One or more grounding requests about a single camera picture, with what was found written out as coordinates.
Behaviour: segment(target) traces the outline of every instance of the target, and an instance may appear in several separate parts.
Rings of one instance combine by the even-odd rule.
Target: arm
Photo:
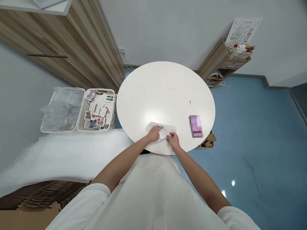
[[[163,127],[154,126],[149,133],[116,156],[92,181],[105,184],[112,192],[119,181],[132,167],[137,157],[146,146],[159,139],[159,131]]]
[[[209,208],[217,214],[221,208],[231,206],[211,177],[180,147],[178,135],[176,133],[170,135],[167,135],[167,141]]]

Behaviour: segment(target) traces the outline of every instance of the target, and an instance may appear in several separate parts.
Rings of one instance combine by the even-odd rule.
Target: round white table
[[[130,73],[119,89],[116,108],[122,128],[134,142],[147,134],[149,122],[173,125],[186,152],[205,140],[215,119],[215,104],[206,83],[173,62],[148,63]],[[200,116],[203,138],[192,138],[190,115]],[[166,140],[151,143],[146,150],[174,154]]]

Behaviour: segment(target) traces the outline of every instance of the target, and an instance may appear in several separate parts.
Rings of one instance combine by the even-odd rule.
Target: white basket
[[[237,51],[234,50],[233,45],[237,44],[238,45],[245,45],[246,43],[243,42],[231,42],[231,46],[227,47],[228,49],[228,53],[229,53],[229,59],[237,59],[237,60],[245,60],[246,58],[248,58],[249,56],[251,56],[254,51],[252,51],[251,53],[239,53]]]
[[[53,94],[52,94],[52,97],[51,97],[51,99],[50,99],[49,104],[51,104],[51,102],[53,101],[54,96],[55,96],[55,91],[54,91]],[[43,130],[42,130],[43,123],[42,123],[42,124],[41,124],[41,132],[42,132],[42,133],[70,133],[70,132],[76,130],[76,128],[77,128],[77,126],[78,126],[78,122],[79,122],[79,120],[77,120],[77,125],[76,125],[76,127],[75,127],[73,130],[63,130],[63,131],[43,131]]]
[[[114,96],[114,106],[113,106],[113,111],[112,111],[112,119],[111,119],[111,122],[110,122],[108,129],[93,130],[93,129],[85,129],[84,128],[85,111],[89,110],[90,103],[91,103],[89,100],[85,99],[85,97],[86,97],[86,95],[89,91],[92,91],[94,93],[95,92],[103,92],[105,94]],[[79,132],[104,132],[104,131],[108,131],[110,129],[114,129],[115,128],[115,121],[116,121],[116,95],[115,95],[114,90],[112,90],[112,89],[101,89],[101,88],[88,89],[86,91],[86,93],[84,94],[84,97],[83,97],[81,110],[80,110],[79,117],[78,117],[77,130]]]

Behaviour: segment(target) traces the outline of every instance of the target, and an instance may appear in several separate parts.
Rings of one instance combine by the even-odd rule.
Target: white wicker basket
[[[229,59],[237,59],[237,60],[245,60],[246,58],[248,58],[249,56],[251,56],[254,51],[252,51],[251,53],[238,53],[237,51],[234,50],[233,45],[237,44],[238,45],[245,45],[246,43],[243,42],[231,42],[231,46],[227,47],[228,49],[228,53],[229,53]]]
[[[93,130],[93,129],[85,129],[84,128],[84,115],[85,115],[85,111],[88,111],[90,108],[90,101],[85,99],[88,91],[92,91],[92,92],[103,92],[105,94],[109,94],[114,96],[114,106],[113,106],[113,111],[112,111],[112,119],[111,119],[111,123],[109,125],[108,129],[99,129],[99,130]],[[108,131],[110,129],[114,129],[115,128],[115,121],[116,121],[116,95],[114,90],[112,89],[101,89],[101,88],[92,88],[92,89],[88,89],[83,97],[83,101],[82,101],[82,105],[81,105],[81,110],[79,113],[79,118],[78,118],[78,124],[77,124],[77,130],[79,132],[104,132],[104,131]]]

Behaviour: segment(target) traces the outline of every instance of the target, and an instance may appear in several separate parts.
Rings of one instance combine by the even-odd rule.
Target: blue vinyl floor
[[[232,87],[211,89],[214,148],[188,154],[262,230],[307,229],[307,127],[289,91],[255,78],[226,82]]]

